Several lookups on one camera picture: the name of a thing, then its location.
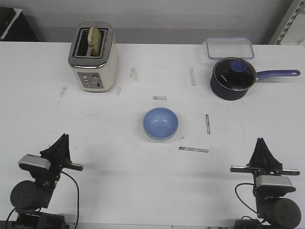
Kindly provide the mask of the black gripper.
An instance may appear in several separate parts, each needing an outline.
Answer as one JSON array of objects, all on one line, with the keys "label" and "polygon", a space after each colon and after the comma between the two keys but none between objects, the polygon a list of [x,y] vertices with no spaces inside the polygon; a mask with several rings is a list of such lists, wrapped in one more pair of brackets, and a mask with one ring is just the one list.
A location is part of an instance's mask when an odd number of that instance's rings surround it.
[{"label": "black gripper", "polygon": [[254,152],[246,167],[231,166],[230,171],[235,173],[250,173],[256,176],[273,175],[273,176],[298,176],[300,171],[297,169],[282,169],[283,164],[280,163],[270,152],[263,138],[258,138],[254,148]]},{"label": "black gripper", "polygon": [[68,134],[63,134],[52,146],[40,151],[40,155],[42,158],[54,161],[51,164],[53,174],[60,174],[64,168],[83,171],[83,165],[71,161]]}]

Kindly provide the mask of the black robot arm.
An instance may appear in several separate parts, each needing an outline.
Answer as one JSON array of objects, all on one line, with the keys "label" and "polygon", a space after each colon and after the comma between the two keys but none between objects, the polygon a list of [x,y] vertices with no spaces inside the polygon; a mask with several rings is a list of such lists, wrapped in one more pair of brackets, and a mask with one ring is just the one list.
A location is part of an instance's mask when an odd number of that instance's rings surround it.
[{"label": "black robot arm", "polygon": [[47,208],[63,169],[82,171],[83,165],[71,161],[69,136],[63,134],[39,156],[26,154],[18,165],[30,173],[33,181],[18,183],[10,194],[10,202],[18,216],[14,229],[68,229],[63,215],[42,212]]},{"label": "black robot arm", "polygon": [[231,166],[231,172],[253,175],[257,219],[244,216],[234,223],[234,229],[295,229],[301,222],[301,210],[287,193],[296,191],[288,176],[298,176],[296,169],[284,169],[274,158],[263,138],[258,138],[249,163]]}]

